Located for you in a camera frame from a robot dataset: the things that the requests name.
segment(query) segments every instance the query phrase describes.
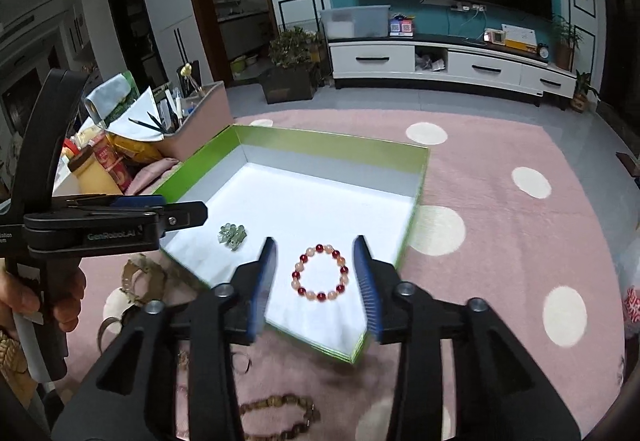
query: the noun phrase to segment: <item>bolt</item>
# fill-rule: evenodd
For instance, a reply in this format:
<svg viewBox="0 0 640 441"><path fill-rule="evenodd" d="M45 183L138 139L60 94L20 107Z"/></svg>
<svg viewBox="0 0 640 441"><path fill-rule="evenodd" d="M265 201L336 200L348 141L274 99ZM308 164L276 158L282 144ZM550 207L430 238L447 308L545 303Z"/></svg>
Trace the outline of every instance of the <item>bolt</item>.
<svg viewBox="0 0 640 441"><path fill-rule="evenodd" d="M411 296L415 293L415 286L411 282L401 282L396 286L396 292L400 296Z"/></svg>
<svg viewBox="0 0 640 441"><path fill-rule="evenodd" d="M234 287L231 284L220 284L213 289L213 293L220 298L231 296L234 291Z"/></svg>
<svg viewBox="0 0 640 441"><path fill-rule="evenodd" d="M487 309L489 309L487 303L481 298L477 297L469 300L469 302L467 302L467 305L469 306L469 309L475 311L476 313L481 313L482 311L486 311Z"/></svg>
<svg viewBox="0 0 640 441"><path fill-rule="evenodd" d="M151 300L147 305L145 305L145 313L150 315L157 315L164 309L164 304L160 300Z"/></svg>

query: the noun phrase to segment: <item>drawer handle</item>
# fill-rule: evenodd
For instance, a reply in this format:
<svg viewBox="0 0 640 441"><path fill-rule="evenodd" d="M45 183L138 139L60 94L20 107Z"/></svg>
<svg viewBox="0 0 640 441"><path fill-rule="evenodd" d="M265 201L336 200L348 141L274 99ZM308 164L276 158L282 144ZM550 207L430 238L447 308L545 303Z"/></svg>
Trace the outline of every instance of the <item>drawer handle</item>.
<svg viewBox="0 0 640 441"><path fill-rule="evenodd" d="M500 74L502 69L494 69L492 67L484 67L484 66L472 66L477 71L486 71L486 72L495 72L496 74Z"/></svg>
<svg viewBox="0 0 640 441"><path fill-rule="evenodd" d="M388 56L356 56L356 60L359 62L388 62Z"/></svg>
<svg viewBox="0 0 640 441"><path fill-rule="evenodd" d="M552 82L551 80L545 80L544 78L540 78L540 81L543 84L551 85L552 87L562 87L562 84L557 84L556 82Z"/></svg>

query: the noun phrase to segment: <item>red and pink beaded bracelet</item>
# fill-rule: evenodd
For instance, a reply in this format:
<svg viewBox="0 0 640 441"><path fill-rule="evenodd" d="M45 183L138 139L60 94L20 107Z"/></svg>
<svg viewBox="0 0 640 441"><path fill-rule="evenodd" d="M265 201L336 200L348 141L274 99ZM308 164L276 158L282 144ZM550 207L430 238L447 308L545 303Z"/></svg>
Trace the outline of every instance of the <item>red and pink beaded bracelet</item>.
<svg viewBox="0 0 640 441"><path fill-rule="evenodd" d="M335 291L329 291L328 293L314 293L313 291L307 291L300 285L300 273L305 270L305 264L309 262L309 257L314 256L316 253L330 253L336 260L340 267L340 283L335 287ZM344 257L340 256L340 251L334 249L331 244L323 246L322 244L316 245L315 248L308 247L306 253L300 255L300 262L296 264L296 270L291 274L293 280L291 281L291 287L298 292L300 296L306 296L307 300L318 300L324 302L325 300L335 300L339 294L344 293L345 287L349 283L349 268L344 265Z"/></svg>

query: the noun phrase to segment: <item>tv stand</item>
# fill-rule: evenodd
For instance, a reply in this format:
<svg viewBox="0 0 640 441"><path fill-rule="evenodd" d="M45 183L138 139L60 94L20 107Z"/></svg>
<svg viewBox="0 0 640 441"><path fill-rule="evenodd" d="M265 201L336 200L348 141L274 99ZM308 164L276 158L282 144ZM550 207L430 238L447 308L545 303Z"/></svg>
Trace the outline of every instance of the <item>tv stand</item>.
<svg viewBox="0 0 640 441"><path fill-rule="evenodd" d="M530 53L478 40L420 34L330 40L329 51L337 88L402 85L489 95L516 93L527 95L537 106L545 93L551 93L562 110L574 97L571 72ZM445 69L422 70L416 55L441 58Z"/></svg>

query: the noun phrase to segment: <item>brown beaded bracelet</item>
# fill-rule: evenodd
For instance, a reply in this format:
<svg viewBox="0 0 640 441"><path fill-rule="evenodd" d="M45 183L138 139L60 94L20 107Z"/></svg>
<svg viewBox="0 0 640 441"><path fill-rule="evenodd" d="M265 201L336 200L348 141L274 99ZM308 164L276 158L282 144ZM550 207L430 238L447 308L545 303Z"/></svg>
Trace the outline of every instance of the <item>brown beaded bracelet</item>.
<svg viewBox="0 0 640 441"><path fill-rule="evenodd" d="M300 285L300 273L305 270L305 264L309 262L309 257L314 256L316 253L322 252L330 254L337 262L338 267L340 267L340 283L335 287L335 291L329 291L328 293L314 293L313 291L308 291L306 288ZM317 244L315 248L308 247L306 248L306 253L300 255L300 262L296 264L296 270L291 273L293 280L291 281L291 287L294 291L297 291L300 296L305 296L307 300L318 300L319 302L324 302L325 300L335 300L338 295L344 293L347 284L349 283L349 268L345 265L344 257L340 256L340 251L334 249L331 244L327 244L323 246L322 244Z"/></svg>
<svg viewBox="0 0 640 441"><path fill-rule="evenodd" d="M316 409L313 400L310 397L300 397L295 394L272 395L267 399L252 401L240 406L240 416L253 410L261 410L263 408L280 408L284 405L297 405L305 411L303 421L296 423L289 430L283 430L279 434L270 434L267 436L244 433L246 441L284 441L285 439L295 439L300 434L305 434L311 429L312 423L320 421L320 413Z"/></svg>

